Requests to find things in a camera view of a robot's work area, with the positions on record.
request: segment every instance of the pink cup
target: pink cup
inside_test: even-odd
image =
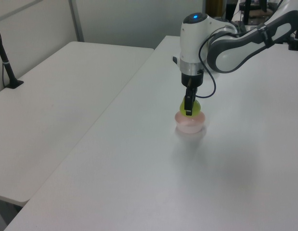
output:
[[[175,120],[177,122],[177,128],[184,133],[197,133],[202,129],[203,123],[206,117],[203,112],[200,112],[196,116],[184,116],[181,112],[177,112],[175,115]]]

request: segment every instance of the white table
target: white table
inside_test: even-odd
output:
[[[152,49],[72,42],[0,92],[0,199],[24,205]]]
[[[298,231],[298,52],[214,73],[206,129],[183,135],[179,49],[161,42],[6,231]]]

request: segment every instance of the green ball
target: green ball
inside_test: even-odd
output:
[[[188,116],[188,117],[197,116],[200,113],[200,110],[201,110],[201,105],[197,100],[195,100],[193,105],[192,115],[186,115],[186,110],[184,109],[184,98],[183,98],[183,101],[180,105],[180,112],[183,116]]]

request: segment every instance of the white wall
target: white wall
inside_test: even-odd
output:
[[[30,6],[0,21],[0,32],[16,78],[77,40],[68,0],[43,0]]]
[[[203,0],[76,0],[85,42],[156,48]]]

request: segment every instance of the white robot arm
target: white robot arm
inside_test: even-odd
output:
[[[186,115],[192,114],[197,87],[203,82],[204,62],[216,72],[238,69],[255,54],[271,47],[298,29],[298,0],[283,0],[264,24],[245,34],[235,26],[206,14],[187,16],[181,27],[180,71],[186,86]]]

